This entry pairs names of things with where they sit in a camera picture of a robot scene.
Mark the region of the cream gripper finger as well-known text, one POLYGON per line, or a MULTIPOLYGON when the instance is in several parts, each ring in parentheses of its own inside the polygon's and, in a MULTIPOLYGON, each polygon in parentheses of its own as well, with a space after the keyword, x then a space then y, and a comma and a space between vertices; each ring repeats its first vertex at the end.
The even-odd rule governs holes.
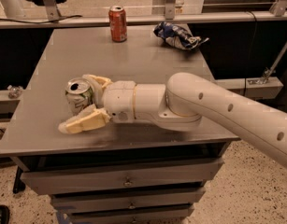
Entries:
POLYGON ((76 116, 62 122, 58 126, 61 133, 75 134, 105 127, 110 121, 110 115, 105 108, 89 105, 76 116))
POLYGON ((91 74, 85 74, 82 77, 89 82, 91 88, 93 89, 93 97, 95 105, 97 107, 102 106, 103 92, 107 86, 112 84, 111 79, 108 77, 100 77, 91 74))

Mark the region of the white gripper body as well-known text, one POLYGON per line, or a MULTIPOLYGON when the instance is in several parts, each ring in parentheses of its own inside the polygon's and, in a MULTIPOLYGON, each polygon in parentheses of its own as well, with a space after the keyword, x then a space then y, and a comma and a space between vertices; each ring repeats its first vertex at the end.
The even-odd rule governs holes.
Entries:
POLYGON ((115 123, 133 123, 134 81, 117 81, 107 86, 103 93, 103 105, 115 123))

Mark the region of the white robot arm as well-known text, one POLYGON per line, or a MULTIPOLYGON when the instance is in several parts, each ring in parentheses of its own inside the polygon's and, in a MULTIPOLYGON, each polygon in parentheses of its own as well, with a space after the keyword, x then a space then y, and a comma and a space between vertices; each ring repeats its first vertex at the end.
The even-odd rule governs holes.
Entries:
POLYGON ((80 108, 58 126, 61 133, 95 130, 111 121, 189 132, 207 118, 287 169, 287 113, 194 74, 174 74, 165 84, 84 75, 68 82, 66 96, 80 108))

